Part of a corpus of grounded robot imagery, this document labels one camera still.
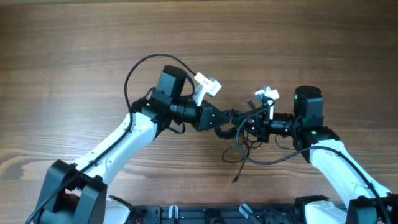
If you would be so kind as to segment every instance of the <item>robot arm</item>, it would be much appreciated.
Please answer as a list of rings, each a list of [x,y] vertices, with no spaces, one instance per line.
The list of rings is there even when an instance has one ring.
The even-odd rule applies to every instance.
[[[265,86],[262,91],[255,92],[261,107],[233,118],[232,123],[235,126],[240,126],[247,116],[250,116],[249,122],[243,124],[242,127],[257,137],[258,141],[268,142],[270,134],[280,134],[292,136],[294,147],[300,152],[309,147],[327,147],[341,153],[336,154],[325,149],[301,152],[305,160],[313,164],[330,181],[346,207],[349,208],[348,213],[341,211],[333,203],[326,201],[324,196],[310,200],[305,199],[306,201],[298,200],[296,203],[302,205],[301,209],[304,211],[303,216],[307,224],[362,223],[361,217],[366,217],[372,223],[376,222],[378,217],[385,218],[380,207],[375,206],[378,198],[358,174],[358,171],[353,168],[353,165],[370,182],[375,193],[382,198],[381,203],[393,205],[395,203],[394,196],[389,189],[377,183],[348,154],[340,138],[331,129],[323,126],[323,98],[320,93],[316,87],[301,86],[295,92],[293,114],[273,113],[271,108],[263,113],[257,113],[257,111],[263,111],[263,108],[268,105],[273,106],[279,97],[276,90]]]
[[[182,69],[166,65],[150,99],[140,98],[132,104],[133,123],[130,130],[127,131],[130,125],[128,114],[120,126],[89,153],[71,164],[56,161],[47,171],[37,207],[70,176],[82,172],[99,155],[107,152],[120,136],[127,133],[95,165],[66,187],[68,190],[80,190],[80,197],[67,194],[65,190],[59,192],[35,216],[34,223],[125,223],[130,209],[114,198],[106,199],[106,191],[116,174],[140,149],[169,128],[172,121],[177,124],[190,123],[198,131],[209,130],[230,121],[222,111],[203,100],[205,94],[214,96],[221,85],[214,79],[201,83],[204,87],[193,95],[194,99],[200,99],[199,103],[181,96],[186,77],[187,73]]]
[[[93,150],[75,159],[72,164],[76,165],[76,170],[81,170],[90,161],[94,160],[99,154],[107,149],[117,140],[120,135],[128,128],[130,115],[127,114],[124,121],[114,130],[104,141],[97,145]],[[133,114],[133,125],[131,131],[124,139],[115,146],[109,153],[102,157],[97,165],[88,169],[85,174],[91,178],[101,177],[103,183],[110,185],[116,174],[136,155],[143,147],[151,143],[157,132],[157,124],[148,116],[140,112]]]

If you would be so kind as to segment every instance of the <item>wood grain surface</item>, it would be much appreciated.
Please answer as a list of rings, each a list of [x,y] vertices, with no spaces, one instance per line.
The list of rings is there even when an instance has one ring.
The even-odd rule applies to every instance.
[[[321,88],[325,125],[377,181],[398,191],[397,9],[392,1],[0,7],[0,223],[24,222],[51,163],[83,155],[120,124],[128,71],[158,52],[218,79],[223,88],[209,101],[221,110],[248,110],[246,99],[270,85],[280,93],[276,111],[292,112],[296,87]],[[167,58],[140,65],[131,100],[156,85],[166,64],[177,65]],[[233,144],[192,127],[179,136],[164,131],[108,192],[133,205],[340,200],[301,156],[247,164],[232,185],[240,164],[223,163],[221,154]],[[252,157],[288,153],[270,142]]]
[[[196,1],[196,0],[1,0],[0,5],[16,4],[76,4],[76,3],[101,3],[101,2],[169,2],[169,1]]]

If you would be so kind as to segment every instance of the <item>wire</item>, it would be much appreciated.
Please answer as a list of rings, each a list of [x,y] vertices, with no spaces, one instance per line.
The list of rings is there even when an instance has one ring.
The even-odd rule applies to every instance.
[[[181,123],[182,124],[182,131],[177,131],[176,129],[174,129],[174,128],[172,128],[172,127],[167,127],[167,129],[169,129],[170,131],[172,131],[172,132],[174,132],[174,133],[176,133],[176,134],[183,134],[184,132],[185,132],[185,124],[184,123]]]
[[[281,136],[280,134],[275,135],[275,143],[281,148],[281,149],[288,149],[288,150],[295,150],[295,148],[289,148],[289,147],[282,147],[279,145],[278,140],[276,139],[277,136]]]
[[[144,57],[143,59],[141,59],[140,61],[138,61],[135,66],[133,66],[130,70],[130,72],[128,73],[126,80],[124,81],[124,99],[126,100],[126,104],[127,104],[127,108],[129,110],[129,114],[130,114],[130,123],[128,125],[128,127],[125,129],[125,131],[123,132],[123,134],[112,144],[110,145],[107,149],[105,149],[99,156],[97,156],[94,160],[90,161],[90,163],[85,166],[84,168],[82,168],[82,170],[80,170],[79,172],[77,172],[74,176],[72,176],[71,178],[67,179],[65,181],[65,183],[63,183],[60,187],[58,187],[57,189],[55,189],[50,196],[48,196],[39,206],[37,206],[37,208],[32,212],[32,214],[30,214],[29,218],[26,220],[25,224],[29,224],[34,217],[45,207],[46,204],[48,204],[52,198],[54,198],[54,196],[56,196],[57,194],[59,194],[61,191],[65,190],[65,188],[67,188],[73,181],[75,181],[79,176],[81,176],[84,172],[86,172],[89,168],[91,168],[93,165],[97,164],[97,162],[103,157],[105,156],[110,150],[112,150],[117,144],[119,144],[124,137],[126,137],[126,135],[129,133],[129,131],[131,130],[131,126],[132,126],[132,106],[130,105],[129,102],[129,97],[127,95],[127,84],[128,81],[130,79],[131,74],[133,73],[133,71],[138,67],[138,65],[140,65],[143,61],[147,60],[148,58],[152,58],[152,57],[158,57],[158,56],[163,56],[163,57],[169,57],[172,58],[174,60],[176,60],[177,62],[179,62],[181,65],[183,65],[190,73],[192,73],[194,76],[196,75],[196,73],[190,68],[188,67],[188,65],[186,65],[185,63],[183,63],[180,59],[178,59],[177,57],[174,57],[173,55],[169,55],[169,54],[152,54],[152,55],[148,55],[146,57]],[[192,98],[193,94],[195,92],[195,85],[193,83],[193,80],[190,76],[186,76],[187,80],[191,83],[192,86],[192,94],[188,95],[187,97]],[[145,96],[143,98],[146,98],[149,93],[151,91],[155,90],[155,87],[152,87],[151,89],[149,89],[149,91],[147,92],[147,94],[145,94]]]
[[[252,141],[252,140],[250,140],[250,139],[249,139],[249,133],[248,133],[248,132],[246,132],[246,136],[244,136],[243,133],[241,133],[240,136],[241,136],[242,139],[243,139],[243,144],[241,144],[241,146],[242,146],[242,145],[246,145],[246,149],[248,149],[248,151],[247,151],[247,153],[246,153],[246,156],[249,156],[249,155],[250,155],[250,150],[251,150],[251,149],[257,149],[257,148],[259,148],[259,147],[261,146],[261,144],[262,144],[261,141]],[[229,160],[226,160],[226,159],[224,158],[224,157],[225,157],[225,154],[226,154],[229,150],[234,149],[234,148],[236,148],[236,146],[232,146],[232,147],[227,148],[227,149],[223,152],[223,155],[221,156],[221,159],[222,159],[224,162],[227,162],[227,163],[230,163],[230,164],[242,162],[241,167],[239,168],[238,174],[236,174],[235,178],[234,178],[233,181],[232,181],[233,184],[236,184],[237,181],[238,181],[238,179],[239,179],[240,176],[241,176],[243,167],[244,167],[244,165],[245,165],[245,160],[244,160],[244,158],[242,158],[242,159],[237,160],[237,161],[229,161]]]
[[[148,55],[148,56],[144,57],[143,59],[141,59],[140,61],[138,61],[138,62],[135,64],[135,66],[133,66],[133,67],[131,68],[130,72],[128,73],[128,75],[127,75],[127,77],[126,77],[126,81],[124,82],[124,99],[126,99],[126,104],[127,104],[127,107],[129,108],[129,110],[131,109],[131,106],[130,106],[129,97],[128,97],[128,95],[127,95],[127,84],[128,84],[128,82],[129,82],[129,79],[130,79],[130,76],[131,76],[132,72],[138,67],[138,65],[140,65],[140,64],[141,64],[142,62],[144,62],[145,60],[147,60],[147,59],[149,59],[149,58],[152,58],[152,57],[159,57],[159,56],[169,57],[169,58],[172,58],[172,59],[176,60],[176,61],[179,62],[182,66],[184,66],[190,73],[192,73],[193,76],[196,75],[196,73],[195,73],[190,67],[188,67],[188,65],[186,65],[186,64],[183,63],[180,59],[178,59],[177,57],[174,57],[173,55],[159,53],[159,54],[152,54],[152,55]],[[192,97],[193,97],[193,94],[195,93],[195,84],[193,83],[193,80],[192,80],[192,78],[191,78],[190,76],[186,76],[186,78],[187,78],[187,80],[191,83],[191,86],[192,86],[192,94],[189,95],[188,97],[189,97],[189,98],[192,98]]]
[[[244,137],[244,134],[241,133],[241,128],[243,127],[243,124],[244,124],[249,118],[253,117],[253,116],[256,115],[256,114],[259,114],[259,113],[261,113],[261,112],[264,112],[265,110],[268,110],[269,107],[270,107],[270,106],[273,106],[274,104],[275,104],[275,101],[273,101],[273,102],[271,103],[271,105],[267,106],[266,108],[263,108],[263,109],[261,109],[261,110],[255,112],[255,113],[249,115],[245,120],[243,120],[243,122],[241,123],[241,125],[239,125],[239,128],[236,130],[236,133],[240,133],[240,135],[236,135],[236,137],[235,137],[236,142],[237,142],[237,145],[236,145],[235,147],[239,149],[239,152],[240,152],[241,154],[243,153],[243,152],[242,152],[242,149],[241,149],[241,147],[240,147],[241,145],[239,144],[239,136],[242,136],[242,137],[243,137],[244,144],[246,145],[246,148],[248,149],[246,155],[244,155],[242,159],[240,159],[240,160],[238,160],[238,161],[234,161],[234,162],[226,161],[226,160],[224,159],[224,155],[225,155],[226,152],[228,152],[231,148],[225,150],[224,153],[223,153],[223,155],[221,156],[221,158],[222,158],[222,160],[223,160],[224,162],[236,163],[236,162],[241,162],[241,161],[242,161],[242,165],[241,165],[241,167],[239,168],[239,172],[238,172],[238,174],[235,176],[235,178],[233,179],[233,184],[236,184],[236,183],[237,183],[237,181],[238,181],[238,179],[239,179],[239,177],[240,177],[240,175],[241,175],[241,173],[242,173],[244,164],[246,163],[246,159],[249,158],[250,150],[251,150],[252,148],[259,148],[259,147],[261,146],[261,144],[262,144],[262,142],[260,142],[260,144],[259,144],[258,146],[253,147],[253,145],[254,145],[255,143],[257,143],[258,141],[249,140],[249,133],[248,133],[248,132],[246,132],[246,134],[247,134],[246,138]]]
[[[246,122],[248,119],[252,118],[253,116],[255,116],[255,115],[259,114],[259,113],[264,112],[265,110],[268,110],[269,107],[273,106],[274,104],[275,104],[275,101],[273,101],[267,108],[264,108],[264,109],[262,109],[262,110],[259,110],[259,111],[255,112],[255,113],[249,115],[249,116],[248,116],[246,119],[244,119],[243,122],[239,125],[239,128],[238,128],[237,132],[240,132],[241,128],[243,127],[243,125],[245,124],[245,122]],[[386,224],[391,224],[390,218],[389,218],[389,216],[388,216],[388,212],[387,212],[386,208],[384,207],[383,203],[381,202],[381,199],[380,199],[379,194],[378,194],[378,193],[376,192],[376,190],[374,189],[373,184],[370,183],[370,182],[368,181],[368,179],[363,175],[363,173],[356,167],[356,165],[355,165],[351,160],[349,160],[349,159],[348,159],[342,152],[340,152],[340,151],[337,151],[337,150],[335,150],[335,149],[332,149],[332,148],[330,148],[330,147],[325,147],[325,146],[312,146],[312,147],[308,147],[308,148],[306,148],[306,149],[301,149],[301,150],[299,150],[299,151],[297,151],[297,152],[293,152],[293,153],[291,153],[290,155],[285,156],[285,157],[283,157],[283,158],[281,158],[281,159],[277,159],[277,160],[275,160],[275,161],[271,161],[271,162],[259,162],[259,161],[255,161],[255,160],[253,160],[253,159],[251,159],[251,158],[248,158],[248,156],[245,155],[245,154],[243,153],[243,150],[241,149],[241,146],[240,146],[240,144],[239,144],[239,138],[238,138],[238,137],[236,137],[236,147],[238,148],[239,153],[242,155],[242,157],[243,157],[245,160],[247,160],[247,161],[249,161],[249,162],[252,162],[252,163],[254,163],[254,164],[263,165],[263,166],[274,165],[274,164],[277,164],[277,163],[286,161],[287,159],[290,159],[290,158],[292,158],[292,157],[294,157],[294,156],[296,156],[296,155],[298,155],[298,154],[301,154],[301,153],[303,153],[303,152],[310,151],[310,150],[312,150],[312,149],[324,149],[324,150],[327,150],[327,151],[334,152],[335,154],[337,154],[338,156],[340,156],[341,158],[343,158],[343,159],[355,170],[355,172],[362,178],[362,180],[363,180],[363,181],[365,182],[365,184],[368,186],[368,189],[371,190],[371,192],[373,193],[373,195],[374,195],[374,197],[375,197],[375,199],[376,199],[376,203],[377,203],[377,205],[378,205],[380,211],[382,212],[383,217],[385,218],[384,222],[385,222]]]

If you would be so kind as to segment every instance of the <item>black base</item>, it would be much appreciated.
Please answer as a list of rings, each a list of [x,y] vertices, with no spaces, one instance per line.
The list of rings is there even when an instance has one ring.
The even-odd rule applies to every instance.
[[[344,205],[337,205],[346,211]],[[294,204],[274,204],[250,207],[253,215],[262,224],[301,224],[295,212]],[[135,206],[134,221],[141,224],[206,224],[205,212],[209,209],[218,210],[220,217],[227,224],[253,224],[240,212],[239,206],[232,207],[179,207],[178,220],[169,219],[169,208],[159,206]]]

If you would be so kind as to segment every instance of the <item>white plastic part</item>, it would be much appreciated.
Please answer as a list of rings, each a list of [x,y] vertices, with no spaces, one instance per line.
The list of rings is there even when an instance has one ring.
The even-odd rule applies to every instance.
[[[334,139],[319,141],[312,146],[326,146],[340,151],[346,156],[373,184],[380,197],[386,197],[389,189],[377,183],[347,152],[341,141]],[[344,201],[348,208],[351,199],[357,199],[359,196],[374,198],[373,193],[358,175],[358,173],[340,156],[324,149],[312,149],[310,151],[310,162],[317,168],[331,183],[338,195]]]
[[[90,161],[94,160],[110,145],[112,145],[129,126],[130,115],[127,114],[122,124],[116,128],[104,141],[97,145],[92,151],[73,161],[78,164],[76,169],[81,170]],[[157,124],[141,113],[133,114],[133,125],[131,132],[115,146],[107,155],[98,161],[97,166],[88,169],[85,174],[90,177],[96,175],[103,178],[103,182],[108,186],[113,181],[116,174],[129,162],[129,160],[144,146],[155,139]]]
[[[104,224],[124,224],[129,214],[127,206],[113,198],[106,199]]]
[[[222,87],[217,80],[214,78],[206,78],[200,72],[195,75],[194,79],[199,83],[199,86],[195,89],[195,93],[193,94],[193,100],[195,100],[197,106],[201,105],[205,94],[214,97]]]
[[[269,86],[264,86],[263,89],[255,92],[254,94],[256,96],[264,95],[266,97],[272,98],[273,100],[279,99],[278,90],[271,90],[271,88],[269,88]],[[268,105],[270,105],[272,103],[272,100],[269,100],[267,103],[268,103]],[[270,120],[274,119],[274,106],[271,106],[271,108],[269,108],[269,119]]]
[[[180,209],[178,206],[176,205],[172,205],[169,207],[169,219],[174,218],[174,219],[178,219],[178,215],[180,213]]]
[[[239,206],[239,211],[245,218],[249,218],[249,215],[253,213],[253,211],[246,204],[241,204],[241,206]]]
[[[347,213],[328,201],[311,202],[304,206],[307,224],[344,224]]]

